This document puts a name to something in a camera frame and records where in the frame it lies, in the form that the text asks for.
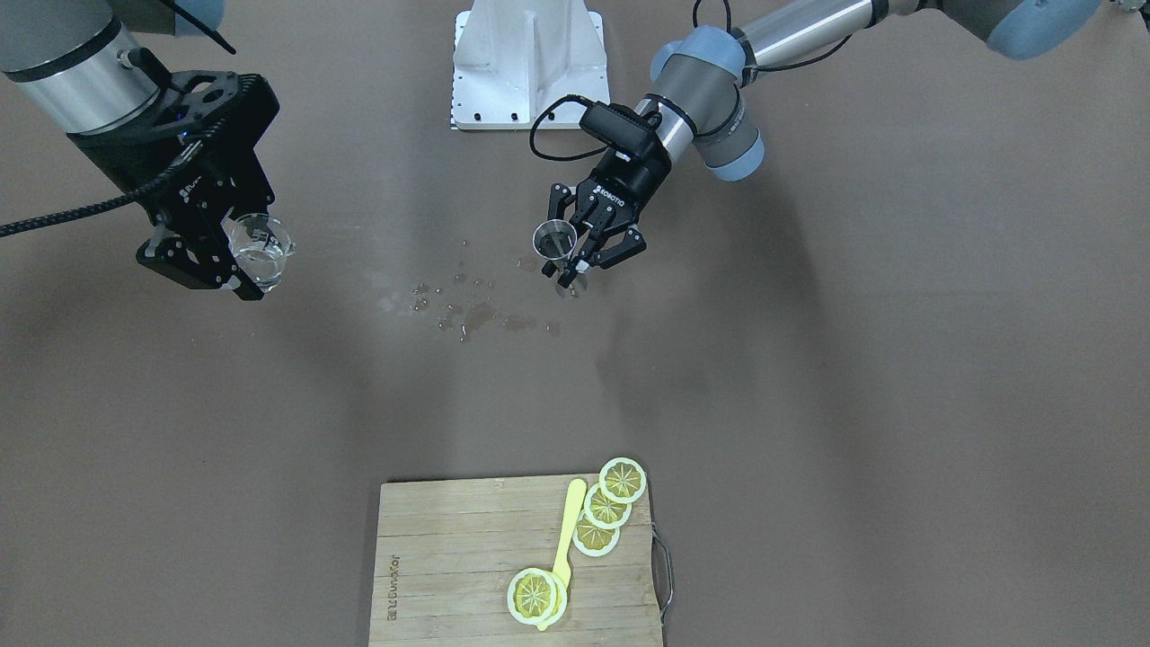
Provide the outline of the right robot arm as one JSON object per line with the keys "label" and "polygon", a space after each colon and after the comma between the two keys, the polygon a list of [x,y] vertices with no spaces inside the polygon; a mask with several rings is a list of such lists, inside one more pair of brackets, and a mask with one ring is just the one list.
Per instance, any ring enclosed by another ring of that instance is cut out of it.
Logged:
{"label": "right robot arm", "polygon": [[279,113],[256,74],[172,71],[137,33],[218,34],[221,1],[3,1],[3,77],[41,107],[120,195],[3,225],[3,236],[140,205],[140,265],[186,288],[260,300],[291,254],[255,147]]}

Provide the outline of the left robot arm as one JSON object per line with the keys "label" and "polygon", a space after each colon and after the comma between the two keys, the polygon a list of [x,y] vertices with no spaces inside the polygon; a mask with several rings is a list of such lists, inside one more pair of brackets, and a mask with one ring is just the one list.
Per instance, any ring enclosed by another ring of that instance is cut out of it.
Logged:
{"label": "left robot arm", "polygon": [[542,272],[570,288],[578,275],[645,251],[641,211],[689,147],[723,182],[739,182],[765,157],[742,90],[759,77],[816,63],[891,16],[940,11],[989,49],[1028,60],[1055,49],[1098,11],[1097,1],[792,1],[742,26],[693,28],[650,62],[652,87],[635,107],[568,94],[578,128],[601,143],[598,164],[576,187],[551,188],[547,218],[532,236]]}

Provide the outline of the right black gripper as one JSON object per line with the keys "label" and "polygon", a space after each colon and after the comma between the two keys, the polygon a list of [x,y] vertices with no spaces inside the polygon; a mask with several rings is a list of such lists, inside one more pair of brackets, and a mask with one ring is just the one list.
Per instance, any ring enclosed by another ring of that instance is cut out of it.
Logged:
{"label": "right black gripper", "polygon": [[[218,217],[263,211],[275,199],[255,147],[279,99],[263,76],[191,70],[176,86],[115,128],[69,140],[122,192],[113,202],[140,205],[153,221],[161,211],[181,230],[204,205]],[[186,288],[231,290],[241,300],[264,292],[241,270],[222,226],[181,236],[167,226],[136,252],[136,261]]]}

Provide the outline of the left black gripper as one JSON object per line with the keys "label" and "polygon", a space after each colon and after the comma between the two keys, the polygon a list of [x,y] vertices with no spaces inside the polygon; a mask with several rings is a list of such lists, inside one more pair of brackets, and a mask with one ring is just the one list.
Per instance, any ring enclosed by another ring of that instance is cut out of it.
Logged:
{"label": "left black gripper", "polygon": [[[657,132],[661,122],[657,108],[636,113],[624,105],[601,102],[593,102],[580,120],[578,126],[604,143],[606,152],[576,187],[552,184],[549,219],[568,222],[578,236],[593,230],[603,237],[588,236],[566,262],[564,288],[586,269],[611,269],[647,249],[646,239],[632,225],[672,169],[669,152]],[[619,241],[608,244],[608,236],[615,234]]]}

